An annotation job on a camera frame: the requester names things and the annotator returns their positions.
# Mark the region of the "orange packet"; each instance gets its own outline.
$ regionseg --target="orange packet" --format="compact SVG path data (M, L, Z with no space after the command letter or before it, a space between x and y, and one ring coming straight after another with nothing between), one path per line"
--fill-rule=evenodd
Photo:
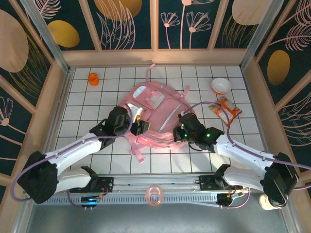
M230 100L228 100L225 96L222 96L216 103L219 103L225 110L225 112L229 116L230 124L233 120L242 113L242 110L234 105ZM227 117L225 116L224 112L220 109L217 105L211 105L210 110L212 110L217 116L220 117L221 120L228 126Z

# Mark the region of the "grid tile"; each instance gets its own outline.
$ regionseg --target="grid tile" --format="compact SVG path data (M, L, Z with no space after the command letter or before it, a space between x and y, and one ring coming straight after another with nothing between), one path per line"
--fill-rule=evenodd
M132 90L134 84L145 82L147 69L148 67L77 69L56 147L60 149L74 142L88 133L101 120L107 118L114 106ZM99 75L99 85L91 86L88 83L87 77L90 72ZM211 90L212 76L229 79L232 91L226 94L226 97L243 111L231 125L231 137L255 149L264 150L244 79L238 67L155 67L150 74L153 81L167 83L178 91L190 85L191 89L186 100L191 105L201 100L215 102L220 97ZM209 109L207 104L197 106L194 110L200 122L206 127L213 126L226 130L224 123ZM113 145L80 160L71 169L87 165L98 174L145 174L210 172L216 171L223 163L243 167L229 158L210 154L208 151L196 151L188 145L174 150L144 148L141 153L145 162L140 164L136 156L129 154L130 148L127 139L119 138Z

